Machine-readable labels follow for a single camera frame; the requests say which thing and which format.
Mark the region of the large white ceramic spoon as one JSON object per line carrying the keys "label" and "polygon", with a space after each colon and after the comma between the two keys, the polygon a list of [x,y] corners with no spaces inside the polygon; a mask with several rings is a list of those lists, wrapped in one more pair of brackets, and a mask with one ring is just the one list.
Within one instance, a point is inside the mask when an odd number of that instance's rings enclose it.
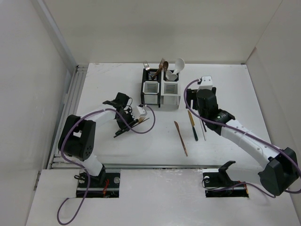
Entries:
{"label": "large white ceramic spoon", "polygon": [[171,71],[167,71],[167,72],[166,72],[166,79],[167,79],[168,81],[176,81],[176,80],[178,79],[178,75],[172,73]]}

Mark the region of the small white ceramic spoon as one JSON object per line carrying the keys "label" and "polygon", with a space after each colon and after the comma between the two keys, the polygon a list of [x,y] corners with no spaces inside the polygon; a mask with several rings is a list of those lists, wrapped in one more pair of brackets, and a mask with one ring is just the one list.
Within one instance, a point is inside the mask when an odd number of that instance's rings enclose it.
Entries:
{"label": "small white ceramic spoon", "polygon": [[182,58],[178,58],[174,64],[174,74],[178,74],[181,72],[185,67],[185,61]]}

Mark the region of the brown wooden spoon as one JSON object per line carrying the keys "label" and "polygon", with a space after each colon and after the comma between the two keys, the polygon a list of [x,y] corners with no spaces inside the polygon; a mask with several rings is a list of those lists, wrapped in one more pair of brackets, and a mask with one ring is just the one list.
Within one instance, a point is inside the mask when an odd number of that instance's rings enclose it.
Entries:
{"label": "brown wooden spoon", "polygon": [[164,61],[164,62],[163,62],[163,70],[164,70],[164,73],[167,72],[168,66],[169,66],[169,63],[168,63],[167,61]]}

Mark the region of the rose gold fork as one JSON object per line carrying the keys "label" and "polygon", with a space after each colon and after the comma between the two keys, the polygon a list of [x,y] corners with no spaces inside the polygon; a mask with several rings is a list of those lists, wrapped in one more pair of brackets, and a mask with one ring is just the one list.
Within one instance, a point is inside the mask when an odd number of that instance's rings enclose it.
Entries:
{"label": "rose gold fork", "polygon": [[161,61],[160,61],[160,63],[159,63],[159,66],[158,66],[158,70],[155,72],[155,74],[153,76],[153,79],[155,79],[156,76],[157,76],[157,74],[162,70],[164,62],[165,62],[165,59],[162,58]]}

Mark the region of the silver fork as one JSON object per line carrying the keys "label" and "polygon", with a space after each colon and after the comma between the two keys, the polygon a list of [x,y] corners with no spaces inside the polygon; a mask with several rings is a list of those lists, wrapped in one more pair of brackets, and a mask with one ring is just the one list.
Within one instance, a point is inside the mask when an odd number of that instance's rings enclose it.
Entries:
{"label": "silver fork", "polygon": [[145,68],[146,71],[149,71],[149,70],[150,70],[150,66],[149,66],[149,64],[148,64],[147,61],[144,61],[144,62],[143,62],[143,66],[144,66],[144,68]]}

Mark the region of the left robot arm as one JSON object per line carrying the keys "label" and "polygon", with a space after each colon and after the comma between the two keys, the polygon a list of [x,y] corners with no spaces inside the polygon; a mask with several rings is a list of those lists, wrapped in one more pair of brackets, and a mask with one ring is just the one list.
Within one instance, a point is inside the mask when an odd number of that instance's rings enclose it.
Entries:
{"label": "left robot arm", "polygon": [[[105,167],[97,160],[96,156],[92,154],[95,142],[95,131],[97,125],[103,125],[110,120],[116,120],[119,130],[115,136],[119,136],[133,127],[138,120],[135,119],[131,113],[131,107],[128,101],[131,97],[124,93],[118,93],[114,100],[104,101],[103,104],[112,106],[116,111],[107,111],[96,114],[94,119],[81,120],[80,116],[70,115],[67,117],[61,137],[58,143],[58,150],[69,157],[74,157],[79,161],[79,164],[84,166],[89,174],[89,181],[92,185],[99,187],[105,182]],[[64,148],[62,148],[63,141],[74,126],[75,123],[80,123],[74,128],[68,137]]]}

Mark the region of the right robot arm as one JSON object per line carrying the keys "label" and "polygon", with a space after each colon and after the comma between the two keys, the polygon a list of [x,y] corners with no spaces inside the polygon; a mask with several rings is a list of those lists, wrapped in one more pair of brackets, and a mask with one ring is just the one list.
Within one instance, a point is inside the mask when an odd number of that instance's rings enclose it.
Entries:
{"label": "right robot arm", "polygon": [[263,193],[275,198],[288,189],[300,176],[293,149],[276,147],[247,130],[234,115],[218,107],[216,88],[184,90],[186,108],[217,135],[228,139],[253,157],[263,168],[258,173]]}

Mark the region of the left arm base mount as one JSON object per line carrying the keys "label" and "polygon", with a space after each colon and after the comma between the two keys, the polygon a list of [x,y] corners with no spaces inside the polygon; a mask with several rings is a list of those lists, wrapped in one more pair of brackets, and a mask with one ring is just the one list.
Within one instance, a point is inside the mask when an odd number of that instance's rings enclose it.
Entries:
{"label": "left arm base mount", "polygon": [[[76,197],[83,198],[87,189],[87,174],[80,171],[74,178],[77,180]],[[106,169],[101,177],[91,176],[90,180],[87,198],[119,198],[119,169]]]}

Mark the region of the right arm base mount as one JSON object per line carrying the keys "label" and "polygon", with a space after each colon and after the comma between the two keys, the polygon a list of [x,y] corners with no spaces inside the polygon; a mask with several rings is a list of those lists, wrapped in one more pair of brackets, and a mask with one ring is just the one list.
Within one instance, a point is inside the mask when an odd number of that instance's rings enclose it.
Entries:
{"label": "right arm base mount", "polygon": [[228,161],[219,168],[202,170],[201,184],[205,189],[206,198],[249,197],[246,185],[241,184],[234,187],[241,182],[231,180],[226,172],[234,163],[236,162]]}

